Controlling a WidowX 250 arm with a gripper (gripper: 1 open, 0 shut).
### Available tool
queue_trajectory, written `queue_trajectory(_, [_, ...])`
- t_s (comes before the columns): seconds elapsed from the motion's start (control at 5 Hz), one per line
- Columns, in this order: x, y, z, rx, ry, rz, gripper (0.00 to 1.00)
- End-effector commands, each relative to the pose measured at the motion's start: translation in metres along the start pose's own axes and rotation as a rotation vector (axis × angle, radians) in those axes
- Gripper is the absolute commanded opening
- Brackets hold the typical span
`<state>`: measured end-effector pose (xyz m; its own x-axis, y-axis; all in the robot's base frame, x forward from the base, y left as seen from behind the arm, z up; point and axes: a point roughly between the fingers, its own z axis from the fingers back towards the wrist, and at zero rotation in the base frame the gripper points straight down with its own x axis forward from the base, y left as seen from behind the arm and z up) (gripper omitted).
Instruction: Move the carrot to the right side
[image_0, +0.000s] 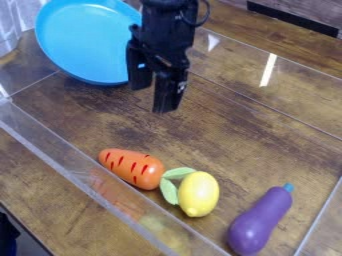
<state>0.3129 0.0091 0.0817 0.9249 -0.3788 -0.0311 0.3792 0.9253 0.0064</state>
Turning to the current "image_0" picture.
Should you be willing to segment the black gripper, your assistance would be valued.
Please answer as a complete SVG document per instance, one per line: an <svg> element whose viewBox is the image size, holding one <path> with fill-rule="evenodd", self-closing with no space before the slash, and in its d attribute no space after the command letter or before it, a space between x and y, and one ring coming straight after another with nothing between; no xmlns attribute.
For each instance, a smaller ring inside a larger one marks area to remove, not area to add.
<svg viewBox="0 0 342 256"><path fill-rule="evenodd" d="M177 109L186 88L185 51L193 42L198 3L197 0L140 2L141 24L129 26L132 37L125 48L128 84L132 90L150 86L152 71L145 56L165 60L174 68L156 73L152 112L166 113Z"/></svg>

